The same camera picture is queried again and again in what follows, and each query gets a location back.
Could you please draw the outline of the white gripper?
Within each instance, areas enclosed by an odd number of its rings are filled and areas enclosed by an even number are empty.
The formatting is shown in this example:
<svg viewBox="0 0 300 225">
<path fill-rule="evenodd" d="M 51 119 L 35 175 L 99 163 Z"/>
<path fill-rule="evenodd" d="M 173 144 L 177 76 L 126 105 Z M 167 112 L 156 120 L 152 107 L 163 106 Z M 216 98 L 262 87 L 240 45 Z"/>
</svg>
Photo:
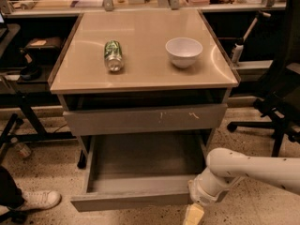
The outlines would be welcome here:
<svg viewBox="0 0 300 225">
<path fill-rule="evenodd" d="M 203 218 L 202 206 L 220 203 L 229 190 L 243 180 L 243 177 L 222 177 L 208 168 L 188 181 L 190 199 L 194 202 L 187 207 L 183 225 L 198 225 Z"/>
</svg>

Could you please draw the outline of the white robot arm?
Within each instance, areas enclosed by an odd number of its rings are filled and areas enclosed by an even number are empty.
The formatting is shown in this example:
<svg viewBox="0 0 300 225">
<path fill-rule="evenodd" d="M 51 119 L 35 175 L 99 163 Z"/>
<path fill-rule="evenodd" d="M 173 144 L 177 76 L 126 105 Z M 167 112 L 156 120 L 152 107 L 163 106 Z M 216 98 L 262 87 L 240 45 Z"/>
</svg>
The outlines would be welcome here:
<svg viewBox="0 0 300 225">
<path fill-rule="evenodd" d="M 205 169 L 188 181 L 191 203 L 183 225 L 199 225 L 203 208 L 221 202 L 226 193 L 246 177 L 299 195 L 300 159 L 251 157 L 227 148 L 211 150 L 206 156 Z"/>
</svg>

